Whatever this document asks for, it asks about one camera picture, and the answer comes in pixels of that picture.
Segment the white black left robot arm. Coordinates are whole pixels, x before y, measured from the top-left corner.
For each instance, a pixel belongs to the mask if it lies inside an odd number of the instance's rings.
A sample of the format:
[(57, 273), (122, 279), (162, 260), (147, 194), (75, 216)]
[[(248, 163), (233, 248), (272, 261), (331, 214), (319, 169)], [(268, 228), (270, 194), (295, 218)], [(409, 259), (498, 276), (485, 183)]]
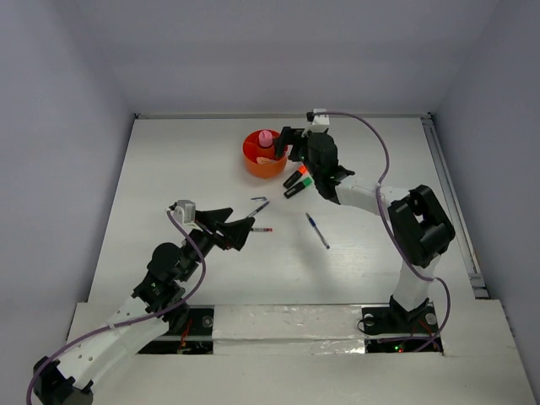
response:
[(120, 363), (156, 338), (182, 332), (189, 318), (187, 301), (198, 291), (183, 284), (199, 270), (205, 278), (208, 253), (218, 247), (240, 251), (255, 223), (252, 216), (230, 221), (232, 208), (198, 211), (178, 201), (166, 215), (184, 237), (181, 245), (165, 242), (152, 253), (143, 280), (105, 323), (39, 360), (25, 401), (42, 404), (91, 404), (99, 383)]

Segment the orange translucent highlighter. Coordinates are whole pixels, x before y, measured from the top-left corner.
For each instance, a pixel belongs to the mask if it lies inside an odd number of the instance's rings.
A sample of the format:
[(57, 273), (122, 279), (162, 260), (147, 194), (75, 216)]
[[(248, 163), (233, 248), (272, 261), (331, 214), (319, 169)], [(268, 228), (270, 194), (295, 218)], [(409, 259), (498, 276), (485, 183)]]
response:
[(265, 157), (257, 157), (256, 162), (259, 165), (270, 165), (274, 163), (273, 159), (265, 158)]

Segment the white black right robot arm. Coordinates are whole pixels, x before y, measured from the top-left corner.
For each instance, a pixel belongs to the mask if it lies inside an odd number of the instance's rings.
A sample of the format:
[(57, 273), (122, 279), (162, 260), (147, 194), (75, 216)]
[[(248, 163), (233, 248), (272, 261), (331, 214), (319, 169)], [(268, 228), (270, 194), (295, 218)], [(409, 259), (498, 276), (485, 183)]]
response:
[(360, 180), (338, 163), (338, 148), (326, 132), (284, 127), (274, 140), (277, 156), (292, 148), (289, 159), (304, 164), (319, 194), (338, 205), (359, 208), (379, 216), (402, 257), (398, 284), (391, 295), (390, 324), (407, 331), (426, 307), (435, 266), (456, 236), (456, 231), (434, 192), (425, 185), (414, 189), (384, 187), (390, 169), (387, 146), (381, 142), (385, 167), (375, 183)]

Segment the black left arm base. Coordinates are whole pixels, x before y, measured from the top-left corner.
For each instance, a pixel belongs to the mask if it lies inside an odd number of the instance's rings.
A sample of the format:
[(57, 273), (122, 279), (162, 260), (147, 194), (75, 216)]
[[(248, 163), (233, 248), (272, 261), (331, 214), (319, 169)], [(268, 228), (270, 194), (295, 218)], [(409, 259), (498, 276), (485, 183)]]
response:
[(138, 354), (201, 355), (213, 353), (214, 306), (193, 306), (185, 323), (157, 337)]

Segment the black highlighter green cap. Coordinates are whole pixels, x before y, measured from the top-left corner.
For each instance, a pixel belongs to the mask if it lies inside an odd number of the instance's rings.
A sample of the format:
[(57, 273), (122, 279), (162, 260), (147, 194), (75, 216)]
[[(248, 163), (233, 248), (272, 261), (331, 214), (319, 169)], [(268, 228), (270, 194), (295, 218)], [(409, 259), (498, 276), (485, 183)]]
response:
[(313, 183), (313, 180), (310, 177), (306, 177), (304, 180), (297, 182), (292, 187), (290, 187), (287, 191), (283, 193), (283, 195), (289, 199), (303, 190), (305, 190), (307, 187), (309, 187)]

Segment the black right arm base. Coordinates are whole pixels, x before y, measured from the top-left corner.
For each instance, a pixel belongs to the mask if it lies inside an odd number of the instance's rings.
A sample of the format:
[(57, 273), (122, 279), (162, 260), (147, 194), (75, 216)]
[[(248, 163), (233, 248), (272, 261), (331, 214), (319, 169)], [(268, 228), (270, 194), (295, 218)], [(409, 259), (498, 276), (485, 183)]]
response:
[(368, 354), (444, 353), (435, 308), (429, 299), (406, 311), (391, 296), (388, 304), (364, 307), (356, 328), (364, 334)]

